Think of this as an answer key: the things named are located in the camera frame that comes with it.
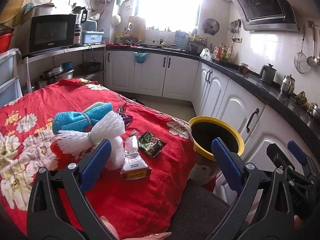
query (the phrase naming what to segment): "trash can rim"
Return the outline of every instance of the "trash can rim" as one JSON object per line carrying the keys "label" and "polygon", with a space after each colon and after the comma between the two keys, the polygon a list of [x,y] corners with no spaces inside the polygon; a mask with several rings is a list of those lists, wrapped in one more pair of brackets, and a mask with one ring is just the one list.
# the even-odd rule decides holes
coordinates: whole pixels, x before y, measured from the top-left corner
{"label": "trash can rim", "polygon": [[[223,127],[224,129],[228,130],[236,139],[237,143],[238,143],[238,152],[237,154],[239,156],[241,156],[244,152],[244,141],[241,137],[241,135],[232,127],[230,126],[229,124],[227,124],[226,122],[223,122],[217,118],[214,118],[214,117],[209,117],[209,116],[197,116],[197,117],[194,117],[192,118],[190,121],[189,121],[189,125],[192,129],[192,125],[193,124],[196,124],[196,123],[199,123],[199,122],[211,122],[211,123],[215,123],[221,127]],[[203,157],[211,160],[211,161],[216,161],[216,159],[214,158],[213,154],[206,151],[205,149],[203,149],[195,140],[194,140],[194,144],[196,146],[196,151],[197,153],[201,154]]]}

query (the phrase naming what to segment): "blue hanging basket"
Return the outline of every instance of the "blue hanging basket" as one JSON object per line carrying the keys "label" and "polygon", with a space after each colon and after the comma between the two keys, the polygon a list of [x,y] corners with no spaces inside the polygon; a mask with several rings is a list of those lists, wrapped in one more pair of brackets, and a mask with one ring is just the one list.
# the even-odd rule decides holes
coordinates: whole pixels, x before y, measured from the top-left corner
{"label": "blue hanging basket", "polygon": [[148,53],[139,53],[139,52],[134,52],[134,60],[137,63],[144,63],[146,61],[146,56]]}

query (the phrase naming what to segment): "yellow trash can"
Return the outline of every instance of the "yellow trash can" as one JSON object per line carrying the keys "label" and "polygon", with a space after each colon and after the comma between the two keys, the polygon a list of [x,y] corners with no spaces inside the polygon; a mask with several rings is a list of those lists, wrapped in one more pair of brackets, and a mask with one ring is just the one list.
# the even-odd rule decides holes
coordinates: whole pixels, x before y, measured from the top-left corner
{"label": "yellow trash can", "polygon": [[196,164],[189,177],[198,184],[205,185],[220,171],[211,151],[212,141],[220,137],[229,150],[239,156],[244,152],[244,141],[233,127],[213,117],[197,116],[189,124],[196,148]]}

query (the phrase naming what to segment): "screw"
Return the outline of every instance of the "screw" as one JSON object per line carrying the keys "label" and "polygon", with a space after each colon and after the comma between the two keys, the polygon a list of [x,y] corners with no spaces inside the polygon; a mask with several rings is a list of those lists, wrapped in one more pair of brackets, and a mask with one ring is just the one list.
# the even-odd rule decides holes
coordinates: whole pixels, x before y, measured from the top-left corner
{"label": "screw", "polygon": [[77,166],[76,163],[70,163],[70,164],[68,165],[68,169],[69,169],[69,170],[73,170],[76,166]]}
{"label": "screw", "polygon": [[277,168],[276,172],[279,173],[279,174],[283,174],[283,170],[281,170],[280,168]]}
{"label": "screw", "polygon": [[247,163],[246,165],[248,170],[254,170],[255,166],[252,163]]}
{"label": "screw", "polygon": [[38,170],[39,173],[44,173],[45,172],[45,167],[41,167],[39,170]]}

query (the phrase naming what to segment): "floor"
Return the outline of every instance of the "floor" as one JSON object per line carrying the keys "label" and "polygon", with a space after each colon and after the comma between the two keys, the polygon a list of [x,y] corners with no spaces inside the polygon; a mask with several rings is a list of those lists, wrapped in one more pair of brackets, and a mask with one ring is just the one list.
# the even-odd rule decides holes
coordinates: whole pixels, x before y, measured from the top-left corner
{"label": "floor", "polygon": [[196,113],[192,106],[176,105],[172,103],[157,102],[145,99],[139,99],[147,107],[155,109],[165,114],[172,115],[173,117],[189,121],[196,117]]}

